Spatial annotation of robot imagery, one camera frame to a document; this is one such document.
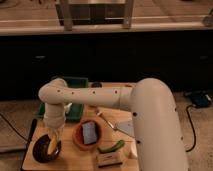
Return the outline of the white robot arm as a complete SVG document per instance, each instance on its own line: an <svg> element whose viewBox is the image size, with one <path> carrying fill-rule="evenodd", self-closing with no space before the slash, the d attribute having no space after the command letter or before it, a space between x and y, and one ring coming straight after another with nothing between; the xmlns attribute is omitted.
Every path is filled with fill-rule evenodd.
<svg viewBox="0 0 213 171"><path fill-rule="evenodd" d="M189 171L176 103L169 87L146 78L133 87L69 88L61 79L42 86L38 96L52 115L63 103L114 108L132 113L140 171Z"/></svg>

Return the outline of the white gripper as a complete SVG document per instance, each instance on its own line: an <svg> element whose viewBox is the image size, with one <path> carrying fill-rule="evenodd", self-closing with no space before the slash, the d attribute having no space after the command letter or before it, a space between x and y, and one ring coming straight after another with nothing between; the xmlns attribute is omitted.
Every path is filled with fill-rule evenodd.
<svg viewBox="0 0 213 171"><path fill-rule="evenodd" d="M50 140L52 140L54 136L54 129L57 129L57 139L58 141L61 140L63 134L63 125L65 124L66 116L65 116L65 109L62 104L45 105L45 113L43 117L43 121L46 127L47 135Z"/></svg>

